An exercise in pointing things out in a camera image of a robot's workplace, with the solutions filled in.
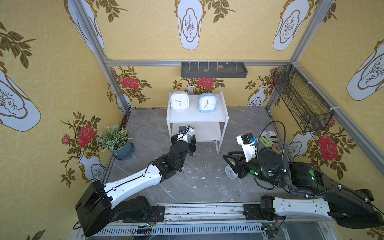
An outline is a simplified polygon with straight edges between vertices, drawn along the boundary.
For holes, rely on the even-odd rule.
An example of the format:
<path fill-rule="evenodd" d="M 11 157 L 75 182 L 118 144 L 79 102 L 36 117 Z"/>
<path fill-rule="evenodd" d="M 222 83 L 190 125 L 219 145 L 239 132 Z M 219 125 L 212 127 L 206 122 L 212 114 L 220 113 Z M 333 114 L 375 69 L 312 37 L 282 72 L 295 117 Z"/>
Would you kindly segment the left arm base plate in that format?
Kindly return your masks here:
<path fill-rule="evenodd" d="M 165 206 L 151 206 L 151 208 L 145 211 L 144 216 L 141 217 L 141 221 L 148 223 L 162 223 L 165 219 Z"/>

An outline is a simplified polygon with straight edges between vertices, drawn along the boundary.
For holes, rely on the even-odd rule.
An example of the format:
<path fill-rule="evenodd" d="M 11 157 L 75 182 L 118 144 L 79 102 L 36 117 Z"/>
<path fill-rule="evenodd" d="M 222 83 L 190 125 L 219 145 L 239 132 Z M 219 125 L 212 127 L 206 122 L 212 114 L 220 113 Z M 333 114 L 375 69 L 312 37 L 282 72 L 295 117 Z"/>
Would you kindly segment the white square alarm clock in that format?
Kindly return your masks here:
<path fill-rule="evenodd" d="M 186 111 L 190 106 L 189 94 L 186 92 L 174 92 L 170 97 L 170 106 L 174 111 Z"/>

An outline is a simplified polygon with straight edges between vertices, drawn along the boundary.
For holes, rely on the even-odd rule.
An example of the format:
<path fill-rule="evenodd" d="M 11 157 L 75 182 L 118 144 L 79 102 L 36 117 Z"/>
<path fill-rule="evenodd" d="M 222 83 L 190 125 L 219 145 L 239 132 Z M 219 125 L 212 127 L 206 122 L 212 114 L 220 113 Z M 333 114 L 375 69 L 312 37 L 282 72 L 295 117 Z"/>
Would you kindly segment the blue square alarm clock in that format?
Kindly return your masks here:
<path fill-rule="evenodd" d="M 201 94 L 199 96 L 198 107 L 201 113 L 215 112 L 218 107 L 217 96 L 212 93 Z"/>

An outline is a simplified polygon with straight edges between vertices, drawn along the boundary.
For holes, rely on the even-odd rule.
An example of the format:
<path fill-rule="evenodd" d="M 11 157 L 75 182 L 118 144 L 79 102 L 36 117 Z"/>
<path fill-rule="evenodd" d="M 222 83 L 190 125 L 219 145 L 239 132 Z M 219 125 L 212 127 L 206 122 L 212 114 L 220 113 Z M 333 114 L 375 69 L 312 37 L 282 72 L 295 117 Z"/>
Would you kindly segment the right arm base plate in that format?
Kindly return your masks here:
<path fill-rule="evenodd" d="M 286 216 L 278 216 L 275 209 L 272 206 L 265 204 L 245 204 L 243 205 L 243 215 L 246 220 L 266 220 L 277 221 L 285 220 Z"/>

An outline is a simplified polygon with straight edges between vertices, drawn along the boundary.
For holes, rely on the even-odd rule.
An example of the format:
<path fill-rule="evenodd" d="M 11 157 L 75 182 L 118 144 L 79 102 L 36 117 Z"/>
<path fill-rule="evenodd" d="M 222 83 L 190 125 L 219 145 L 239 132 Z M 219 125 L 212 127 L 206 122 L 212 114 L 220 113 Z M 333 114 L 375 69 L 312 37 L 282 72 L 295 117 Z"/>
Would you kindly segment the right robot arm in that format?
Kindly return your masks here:
<path fill-rule="evenodd" d="M 349 229 L 382 227 L 383 214 L 375 210 L 374 197 L 368 189 L 353 190 L 334 181 L 320 169 L 308 163 L 287 163 L 281 154 L 267 148 L 247 161 L 241 151 L 223 156 L 233 171 L 232 177 L 243 178 L 250 174 L 257 185 L 283 189 L 295 199 L 262 196 L 257 207 L 248 205 L 248 220 L 283 220 L 287 216 L 324 218 Z"/>

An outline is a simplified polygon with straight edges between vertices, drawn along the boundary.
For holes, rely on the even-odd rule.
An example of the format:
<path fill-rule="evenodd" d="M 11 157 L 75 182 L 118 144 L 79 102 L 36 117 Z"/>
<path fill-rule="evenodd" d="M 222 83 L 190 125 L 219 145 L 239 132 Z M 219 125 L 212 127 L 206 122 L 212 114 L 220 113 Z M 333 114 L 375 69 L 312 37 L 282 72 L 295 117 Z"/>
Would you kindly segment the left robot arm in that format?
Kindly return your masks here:
<path fill-rule="evenodd" d="M 145 221 L 151 215 L 152 207 L 145 197 L 129 197 L 181 172 L 186 157 L 196 151 L 195 134 L 174 135 L 171 141 L 170 151 L 142 171 L 115 182 L 96 181 L 88 186 L 75 206 L 86 237 L 97 234 L 109 223 L 124 219 Z"/>

